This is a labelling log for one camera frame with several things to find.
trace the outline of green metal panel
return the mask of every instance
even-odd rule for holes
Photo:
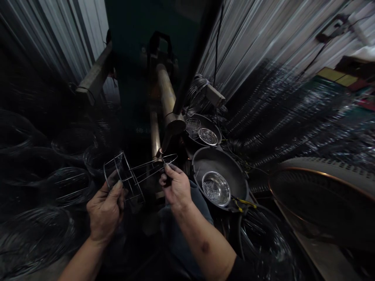
[[[188,5],[189,1],[179,2]],[[149,127],[147,77],[140,57],[142,47],[148,44],[152,34],[159,31],[171,38],[180,69],[180,79],[173,85],[175,92],[189,64],[199,23],[183,15],[176,3],[172,0],[105,0],[121,97],[120,118],[128,133],[136,133],[140,122],[146,122],[145,132]],[[200,19],[203,8],[201,1],[194,10],[195,18]]]

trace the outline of wooden plank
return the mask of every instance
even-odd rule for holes
[[[106,48],[100,54],[96,62],[91,67],[86,77],[81,81],[76,94],[87,98],[91,105],[100,100],[100,92],[103,84],[107,79],[108,73],[113,67],[112,62],[112,41],[108,43]]]

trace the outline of copper rim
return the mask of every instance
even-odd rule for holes
[[[310,223],[310,224],[314,224],[315,223],[312,223],[312,222],[309,222],[308,220],[306,219],[303,219],[301,218],[299,215],[297,215],[295,212],[291,211],[287,206],[285,206],[285,204],[280,201],[277,196],[275,196],[275,193],[273,192],[272,188],[271,188],[271,177],[278,173],[278,172],[281,172],[281,171],[288,171],[288,170],[299,170],[299,171],[307,171],[307,172],[312,172],[312,173],[315,173],[315,174],[320,174],[322,176],[326,176],[328,178],[331,178],[333,180],[336,180],[340,183],[343,183],[351,188],[354,188],[356,191],[362,193],[363,195],[365,195],[367,198],[369,198],[370,200],[374,201],[375,202],[375,197],[373,197],[371,194],[368,194],[367,192],[363,191],[362,189],[359,189],[357,186],[351,184],[351,183],[348,183],[347,181],[344,181],[344,180],[341,180],[335,176],[332,176],[330,174],[327,174],[327,173],[324,173],[324,172],[319,172],[319,171],[316,171],[316,170],[311,170],[311,169],[306,169],[306,168],[297,168],[297,167],[285,167],[285,168],[282,168],[282,169],[277,169],[276,171],[274,171],[273,173],[271,173],[268,177],[268,188],[270,189],[273,197],[277,200],[278,203],[280,203],[285,209],[287,209],[291,214],[293,214],[294,216],[296,216],[297,218],[299,218],[300,220],[304,221],[304,222],[307,222],[307,223]]]

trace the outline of fingernail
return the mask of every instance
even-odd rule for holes
[[[115,189],[120,189],[121,187],[122,187],[122,182],[119,180],[119,181],[114,185],[113,188],[115,188]]]

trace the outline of metal sheet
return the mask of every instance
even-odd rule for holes
[[[344,0],[227,0],[218,44],[216,87],[230,99],[264,59],[304,69],[322,47],[315,35],[338,13],[356,13],[356,18],[374,15],[371,1]],[[358,22],[370,42],[375,40],[375,15]],[[218,24],[198,71],[213,80]],[[363,45],[348,32],[335,38],[306,72],[334,67],[343,55]]]
[[[79,84],[105,48],[108,30],[104,0],[4,0],[0,2],[4,46],[19,46],[16,57]],[[107,101],[118,102],[118,88],[108,78]]]

